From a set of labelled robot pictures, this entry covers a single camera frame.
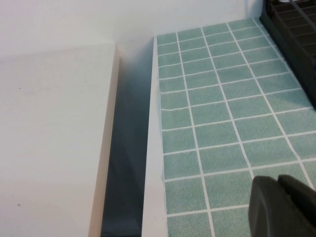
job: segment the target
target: green tile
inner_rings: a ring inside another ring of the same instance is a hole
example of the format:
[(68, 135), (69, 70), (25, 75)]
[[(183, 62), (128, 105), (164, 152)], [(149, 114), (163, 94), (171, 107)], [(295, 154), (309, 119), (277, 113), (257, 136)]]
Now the green tile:
[(251, 64), (253, 73), (256, 77), (268, 76), (277, 73), (287, 72), (287, 68), (281, 60)]
[(157, 36), (157, 44), (173, 43), (177, 42), (176, 33), (166, 34), (162, 36)]
[(309, 161), (304, 163), (305, 169), (310, 177), (312, 184), (316, 187), (316, 161)]
[(267, 38), (268, 38), (268, 41), (269, 41), (272, 45), (275, 45), (275, 44), (276, 44), (275, 41), (272, 39), (271, 36), (267, 36)]
[(261, 23), (259, 17), (254, 17), (253, 20), (254, 20), (259, 26), (262, 26), (262, 23)]
[(177, 109), (188, 106), (187, 94), (185, 91), (161, 94), (160, 105), (162, 109)]
[(269, 34), (268, 31), (267, 31), (267, 29), (266, 29), (264, 26), (260, 26), (260, 29), (263, 31), (263, 33), (264, 33), (265, 35), (268, 35), (268, 34)]
[(244, 30), (233, 31), (233, 34), (237, 40), (243, 40), (247, 38), (261, 36), (262, 32), (258, 27), (253, 27), (253, 28), (247, 28)]
[(271, 113), (263, 96), (228, 102), (233, 118), (242, 118)]
[(200, 174), (196, 152), (185, 152), (163, 157), (164, 178), (172, 179)]
[(282, 163), (296, 160), (285, 138), (244, 143), (251, 166)]
[(186, 76), (186, 82), (188, 89), (218, 84), (214, 71)]
[(199, 105), (224, 100), (219, 86), (189, 90), (189, 99), (191, 105)]
[(255, 80), (225, 84), (223, 85), (223, 90), (228, 100), (260, 94), (259, 87), (257, 86)]
[(180, 63), (179, 53), (166, 54), (158, 57), (158, 65), (165, 66)]
[(301, 159), (316, 158), (316, 133), (289, 137), (288, 139)]
[(208, 45), (230, 42), (230, 41), (234, 41), (234, 38), (230, 32), (206, 37), (206, 42)]
[(178, 43), (171, 43), (166, 45), (158, 45), (158, 55), (165, 53), (175, 53), (179, 51)]
[(174, 78), (182, 76), (182, 67), (180, 64), (159, 68), (159, 78)]
[(184, 90), (184, 80), (183, 77), (167, 79), (167, 80), (160, 80), (159, 81), (159, 88), (161, 92), (169, 92), (175, 90)]
[(161, 111), (161, 124), (163, 129), (191, 126), (189, 109)]
[(277, 115), (286, 134), (316, 130), (316, 112), (313, 109)]
[(193, 49), (181, 53), (182, 62), (189, 62), (197, 59), (209, 58), (207, 48)]
[(247, 168), (240, 145), (200, 150), (203, 173)]
[(212, 212), (216, 237), (250, 237), (248, 208)]
[(207, 59), (198, 60), (183, 64), (185, 74), (202, 73), (213, 70), (212, 61)]
[(201, 178), (165, 183), (167, 214), (206, 209)]
[(198, 39), (192, 39), (192, 40), (180, 42), (180, 49), (182, 51), (188, 50), (188, 49), (193, 49), (193, 48), (201, 48), (204, 46), (206, 46), (204, 38), (198, 38)]
[(217, 71), (221, 83), (252, 78), (248, 66), (221, 69)]
[(240, 40), (238, 41), (238, 44), (243, 51), (270, 46), (269, 42), (264, 36), (254, 38), (254, 39)]
[(210, 207), (249, 204), (251, 181), (249, 171), (206, 176)]
[(209, 50), (211, 52), (212, 57), (220, 56), (228, 53), (236, 53), (239, 52), (238, 46), (235, 42), (231, 43), (223, 43), (214, 46), (210, 46)]
[(258, 78), (258, 82), (264, 93), (299, 88), (294, 76), (290, 73)]
[(207, 213), (168, 217), (169, 237), (211, 236)]
[(285, 91), (267, 95), (267, 99), (274, 112), (312, 106), (303, 90)]
[(216, 58), (213, 58), (213, 61), (214, 61), (214, 65), (216, 69), (227, 68), (227, 67), (242, 65), (246, 63), (241, 53), (216, 57)]
[(243, 53), (248, 63), (256, 63), (269, 59), (278, 58), (276, 52), (272, 47), (259, 48)]
[(230, 116), (226, 104), (218, 103), (192, 107), (192, 115), (195, 125), (229, 120)]
[(270, 176), (274, 179), (277, 179), (280, 174), (288, 174), (305, 184), (307, 183), (304, 173), (299, 164), (289, 164), (264, 169), (255, 169), (253, 170), (253, 173), (255, 176)]
[(242, 141), (281, 136), (281, 130), (274, 117), (248, 118), (235, 121)]
[(202, 36), (203, 34), (201, 28), (178, 32), (179, 41), (194, 39)]
[(231, 122), (196, 127), (198, 147), (238, 142)]
[(213, 34), (228, 32), (229, 29), (226, 23), (222, 23), (222, 24), (217, 24), (217, 25), (212, 25), (212, 26), (205, 26), (203, 27), (203, 31), (206, 36), (210, 36)]
[(192, 128), (162, 132), (163, 152), (177, 152), (195, 148)]
[(232, 21), (228, 23), (232, 31), (256, 26), (252, 19)]

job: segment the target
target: white countertop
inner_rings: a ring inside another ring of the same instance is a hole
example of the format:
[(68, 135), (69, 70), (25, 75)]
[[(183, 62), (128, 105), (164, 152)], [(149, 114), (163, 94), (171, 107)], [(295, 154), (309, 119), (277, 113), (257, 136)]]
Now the white countertop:
[(0, 61), (0, 236), (100, 236), (114, 43)]
[(157, 38), (154, 40), (142, 237), (167, 237)]

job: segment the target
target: white wall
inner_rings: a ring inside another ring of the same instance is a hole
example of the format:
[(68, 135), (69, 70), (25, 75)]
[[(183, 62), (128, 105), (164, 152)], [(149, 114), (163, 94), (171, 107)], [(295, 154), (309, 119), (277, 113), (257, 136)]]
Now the white wall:
[(259, 15), (262, 0), (0, 1), (0, 58), (155, 34)]

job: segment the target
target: tile floor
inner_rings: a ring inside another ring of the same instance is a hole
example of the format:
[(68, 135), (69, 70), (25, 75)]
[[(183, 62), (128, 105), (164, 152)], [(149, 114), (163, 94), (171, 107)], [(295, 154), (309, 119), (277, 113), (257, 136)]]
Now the tile floor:
[(252, 178), (316, 186), (316, 112), (258, 19), (158, 36), (169, 237), (247, 237)]

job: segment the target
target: black plastic object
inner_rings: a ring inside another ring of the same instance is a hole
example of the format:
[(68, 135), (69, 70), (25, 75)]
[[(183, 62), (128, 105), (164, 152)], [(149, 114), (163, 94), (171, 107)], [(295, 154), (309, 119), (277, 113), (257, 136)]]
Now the black plastic object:
[(289, 175), (253, 179), (252, 237), (316, 237), (316, 192)]
[(316, 109), (316, 0), (264, 0), (260, 20)]

